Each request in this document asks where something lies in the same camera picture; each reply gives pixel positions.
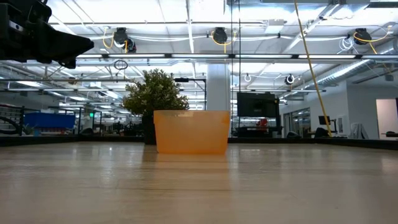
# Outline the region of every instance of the orange plastic bin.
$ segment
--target orange plastic bin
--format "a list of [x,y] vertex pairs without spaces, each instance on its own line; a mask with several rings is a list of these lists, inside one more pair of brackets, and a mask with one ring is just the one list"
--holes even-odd
[[229,111],[155,111],[157,151],[167,154],[224,154]]

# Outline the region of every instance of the ceiling light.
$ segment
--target ceiling light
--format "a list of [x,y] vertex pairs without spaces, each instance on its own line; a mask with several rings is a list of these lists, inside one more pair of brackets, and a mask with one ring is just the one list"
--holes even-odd
[[[324,59],[352,59],[356,55],[310,55],[310,58],[324,58]],[[307,58],[306,55],[299,55],[298,58]]]
[[227,54],[172,54],[172,58],[228,58]]
[[109,54],[108,50],[106,49],[100,49],[100,50],[105,51],[107,54]]
[[116,93],[114,93],[114,92],[112,92],[112,91],[106,91],[106,92],[103,92],[103,93],[105,93],[105,94],[107,94],[108,96],[110,96],[110,97],[112,97],[112,98],[115,98],[115,99],[118,99],[118,98],[119,98],[119,95],[117,95]]
[[27,86],[32,86],[32,87],[41,87],[42,85],[40,85],[37,82],[27,82],[27,81],[19,81],[17,82],[19,84],[23,84],[23,85],[27,85]]
[[77,89],[77,91],[104,91],[104,89],[100,89],[100,88],[97,88],[97,89]]
[[95,55],[95,54],[84,54],[84,55],[79,55],[76,58],[101,58],[102,55]]
[[286,78],[285,78],[285,84],[286,85],[291,85],[291,84],[293,84],[293,82],[294,82],[294,76],[292,75],[292,74],[290,74],[289,76],[287,76]]
[[40,91],[38,89],[26,89],[26,88],[18,88],[18,89],[6,89],[9,91]]
[[250,82],[251,81],[251,76],[248,73],[244,77],[244,81],[246,81],[246,82]]
[[164,58],[164,54],[110,54],[110,58]]
[[56,93],[56,92],[50,92],[51,94],[53,94],[53,95],[55,95],[55,96],[61,96],[61,97],[64,97],[62,94],[59,94],[59,93]]
[[316,90],[294,90],[295,93],[316,93]]
[[270,93],[285,93],[285,92],[287,92],[287,90],[270,90],[268,88],[248,88],[245,91],[253,91],[253,90],[255,90],[255,91],[267,91],[267,92],[270,92]]
[[292,58],[291,55],[236,55],[237,58]]
[[44,91],[75,91],[72,89],[45,89]]
[[362,59],[397,59],[398,55],[363,55]]
[[83,97],[79,97],[79,96],[69,96],[69,98],[73,99],[73,100],[78,100],[78,101],[86,101],[86,98]]

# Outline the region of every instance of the yellow cable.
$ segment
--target yellow cable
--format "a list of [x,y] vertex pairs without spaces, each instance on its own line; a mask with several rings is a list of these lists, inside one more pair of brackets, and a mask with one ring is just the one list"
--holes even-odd
[[124,41],[124,45],[126,46],[126,47],[124,48],[124,53],[126,54],[126,53],[127,53],[127,41],[126,41],[126,40]]
[[[373,52],[374,52],[375,54],[377,54],[377,51],[376,51],[376,49],[373,47],[373,44],[372,44],[372,43],[369,43],[369,45],[371,46]],[[390,69],[387,67],[387,65],[386,65],[385,63],[383,63],[383,66],[384,66],[384,68],[386,68],[387,72],[390,73],[390,75],[393,75],[392,72],[390,71]]]
[[373,47],[373,44],[372,44],[372,43],[369,43],[369,45],[371,46],[373,52],[374,52],[375,54],[377,54],[376,49]]
[[104,37],[102,38],[102,43],[104,43],[104,46],[105,46],[107,49],[111,49],[111,48],[113,47],[113,35],[114,35],[114,32],[112,33],[112,43],[111,43],[111,46],[108,46],[108,45],[106,45],[106,43],[105,43],[105,34],[106,34],[106,30],[107,30],[107,29],[108,29],[108,28],[105,27]]
[[377,40],[363,40],[363,39],[360,39],[359,37],[356,36],[356,34],[358,34],[357,32],[354,33],[354,38],[357,39],[357,40],[360,40],[362,42],[367,42],[367,43],[377,42],[377,41],[380,41],[382,39],[385,39],[388,36],[388,31],[389,30],[390,30],[390,28],[388,28],[387,33],[386,33],[386,35],[384,37],[381,37],[380,39],[377,39]]
[[331,137],[330,124],[328,122],[328,116],[326,115],[325,107],[323,106],[323,101],[322,101],[321,93],[319,92],[317,79],[315,78],[315,74],[314,74],[313,69],[312,69],[310,53],[308,52],[308,47],[307,47],[307,43],[305,41],[304,31],[303,31],[303,27],[301,25],[301,20],[300,20],[300,16],[299,16],[299,9],[297,7],[297,0],[294,0],[294,7],[296,9],[297,19],[298,19],[298,23],[300,25],[300,32],[301,32],[301,36],[302,36],[303,43],[304,43],[305,53],[307,54],[307,59],[308,59],[308,64],[310,66],[312,79],[313,79],[313,82],[315,84],[315,89],[317,90],[317,93],[318,93],[319,102],[321,103],[322,113],[323,113],[323,115],[325,117],[325,122],[326,122],[326,126],[328,128],[328,133],[329,133],[329,136]]

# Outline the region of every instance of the white pillar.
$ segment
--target white pillar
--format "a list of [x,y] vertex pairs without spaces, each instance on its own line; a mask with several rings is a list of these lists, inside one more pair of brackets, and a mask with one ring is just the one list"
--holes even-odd
[[230,111],[228,64],[209,64],[207,68],[207,110]]

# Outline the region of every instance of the black television screen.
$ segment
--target black television screen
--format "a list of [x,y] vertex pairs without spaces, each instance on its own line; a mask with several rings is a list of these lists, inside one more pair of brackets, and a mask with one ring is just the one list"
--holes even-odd
[[326,125],[325,116],[319,116],[319,124]]
[[276,118],[279,102],[269,93],[238,93],[238,116]]

